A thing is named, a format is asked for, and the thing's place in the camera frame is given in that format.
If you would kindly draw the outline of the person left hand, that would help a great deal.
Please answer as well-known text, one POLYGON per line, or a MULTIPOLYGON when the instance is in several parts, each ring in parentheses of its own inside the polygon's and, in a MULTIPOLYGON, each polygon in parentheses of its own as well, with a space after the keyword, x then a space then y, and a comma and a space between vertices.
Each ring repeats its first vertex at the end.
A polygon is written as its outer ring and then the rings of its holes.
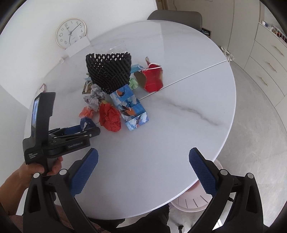
POLYGON ((18 169, 19 177, 22 180, 30 180, 35 173, 40 173, 42 175, 46 174, 48 176, 57 174, 62 168, 63 157, 52 159, 50 167, 45 169, 43 165, 39 163, 25 164, 23 163, 18 169))

